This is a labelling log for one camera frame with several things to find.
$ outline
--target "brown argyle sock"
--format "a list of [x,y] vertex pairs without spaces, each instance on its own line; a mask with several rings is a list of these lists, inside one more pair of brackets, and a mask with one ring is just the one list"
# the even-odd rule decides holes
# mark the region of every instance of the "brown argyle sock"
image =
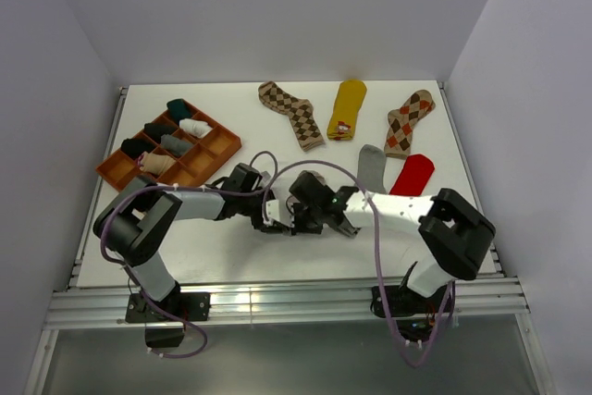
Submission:
[[413,127],[421,118],[434,109],[434,99],[426,90],[411,95],[398,110],[388,113],[388,133],[385,154],[388,157],[405,159],[411,153]]
[[288,116],[298,144],[305,152],[325,143],[313,118],[313,106],[306,99],[287,94],[275,82],[266,82],[259,86],[259,100],[267,108]]

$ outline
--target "cable tie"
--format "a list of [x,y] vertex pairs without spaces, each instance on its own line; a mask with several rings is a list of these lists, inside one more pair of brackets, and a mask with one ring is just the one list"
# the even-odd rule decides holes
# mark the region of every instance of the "cable tie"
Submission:
[[366,207],[370,204],[370,200],[372,199],[372,197],[374,196],[374,194],[371,191],[364,191],[364,204],[362,205],[362,209],[365,210]]

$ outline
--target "gray sock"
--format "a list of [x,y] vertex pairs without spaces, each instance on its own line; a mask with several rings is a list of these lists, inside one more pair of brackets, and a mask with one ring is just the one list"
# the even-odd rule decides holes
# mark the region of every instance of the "gray sock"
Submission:
[[358,158],[358,179],[368,191],[386,193],[384,185],[387,157],[382,149],[366,144]]
[[175,157],[182,157],[186,154],[193,146],[189,141],[182,141],[177,139],[175,136],[170,134],[163,134],[160,138],[160,145],[172,153]]

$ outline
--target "yellow sock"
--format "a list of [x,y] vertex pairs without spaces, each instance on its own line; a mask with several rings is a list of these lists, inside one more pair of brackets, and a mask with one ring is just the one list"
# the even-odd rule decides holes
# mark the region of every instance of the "yellow sock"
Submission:
[[329,120],[327,136],[333,141],[350,141],[355,134],[358,111],[366,96],[366,86],[361,80],[349,79],[342,82],[333,105],[333,116]]

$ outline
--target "red sock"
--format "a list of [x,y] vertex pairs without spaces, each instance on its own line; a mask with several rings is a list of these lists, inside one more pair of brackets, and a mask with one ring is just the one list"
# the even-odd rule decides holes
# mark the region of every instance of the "red sock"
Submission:
[[419,196],[424,191],[434,170],[434,163],[427,157],[422,154],[412,154],[405,160],[403,170],[389,194]]

